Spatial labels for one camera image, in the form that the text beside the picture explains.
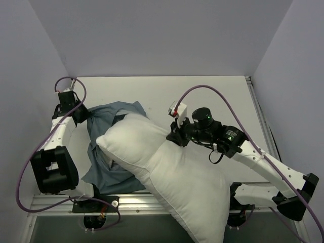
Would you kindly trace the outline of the white pillow insert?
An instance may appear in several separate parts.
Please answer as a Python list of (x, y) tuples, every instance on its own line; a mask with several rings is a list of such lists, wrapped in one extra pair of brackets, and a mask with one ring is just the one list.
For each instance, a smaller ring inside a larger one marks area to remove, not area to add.
[(194, 242), (222, 242), (229, 216), (230, 189), (224, 175), (197, 152), (166, 139), (168, 132), (148, 118), (128, 114), (119, 165), (131, 172), (187, 231)]

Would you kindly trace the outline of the blue-grey pillowcase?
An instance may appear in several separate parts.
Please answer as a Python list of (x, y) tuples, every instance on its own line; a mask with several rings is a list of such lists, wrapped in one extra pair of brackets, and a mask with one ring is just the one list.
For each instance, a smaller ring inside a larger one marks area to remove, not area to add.
[(101, 194), (125, 194), (145, 187), (129, 171), (120, 166), (115, 153), (125, 149), (128, 131), (122, 132), (118, 123), (128, 114), (146, 117), (142, 105), (113, 102), (89, 108), (87, 131), (90, 137), (88, 157), (91, 166), (83, 180), (95, 185)]

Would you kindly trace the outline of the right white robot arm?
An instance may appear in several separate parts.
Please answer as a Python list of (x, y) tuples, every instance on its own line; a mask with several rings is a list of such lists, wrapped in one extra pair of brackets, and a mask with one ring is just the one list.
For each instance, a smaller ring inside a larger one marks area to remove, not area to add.
[(174, 118), (167, 140), (185, 147), (189, 142), (211, 149), (252, 169), (270, 183), (269, 186), (247, 185), (234, 182), (225, 203), (231, 209), (256, 205), (275, 207), (282, 215), (301, 221), (310, 202), (318, 176), (297, 172), (262, 150), (255, 148), (250, 138), (234, 126), (226, 126), (213, 119), (211, 111), (202, 107), (187, 117), (187, 106), (173, 104), (168, 114)]

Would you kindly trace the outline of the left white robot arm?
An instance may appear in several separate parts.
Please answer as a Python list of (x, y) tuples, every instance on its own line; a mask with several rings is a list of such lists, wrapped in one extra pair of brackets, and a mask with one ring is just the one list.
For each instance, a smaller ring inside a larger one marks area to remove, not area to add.
[(90, 112), (74, 91), (59, 93), (58, 98), (60, 103), (52, 116), (50, 137), (30, 160), (38, 188), (43, 194), (85, 196), (84, 207), (97, 212), (102, 206), (99, 190), (80, 178), (76, 162), (68, 151), (73, 131), (90, 117)]

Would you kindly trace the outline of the aluminium mounting rail frame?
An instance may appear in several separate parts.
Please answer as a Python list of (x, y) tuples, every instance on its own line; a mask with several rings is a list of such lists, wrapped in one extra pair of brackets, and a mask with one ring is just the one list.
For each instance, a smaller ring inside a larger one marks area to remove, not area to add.
[[(243, 126), (257, 138), (261, 148), (265, 139), (253, 105), (246, 78), (243, 76), (146, 76), (146, 77), (83, 77), (87, 106), (114, 101), (138, 101), (146, 111), (146, 118), (157, 126), (170, 131), (171, 117), (168, 109), (174, 101), (185, 96), (188, 111), (208, 107), (214, 119), (233, 126)], [(215, 166), (230, 182), (247, 185), (269, 186), (259, 174), (232, 159), (213, 165), (208, 161), (207, 150), (190, 143), (188, 148), (197, 152), (200, 159)], [(119, 195), (118, 209), (122, 214), (170, 214), (146, 189)]]

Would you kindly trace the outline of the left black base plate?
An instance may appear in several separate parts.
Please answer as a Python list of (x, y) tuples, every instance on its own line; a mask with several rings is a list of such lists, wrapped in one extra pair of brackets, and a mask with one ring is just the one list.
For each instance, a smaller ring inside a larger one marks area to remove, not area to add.
[(95, 200), (80, 200), (73, 203), (73, 213), (115, 213), (119, 205), (119, 196), (116, 195), (102, 195), (101, 200), (109, 203), (104, 204)]

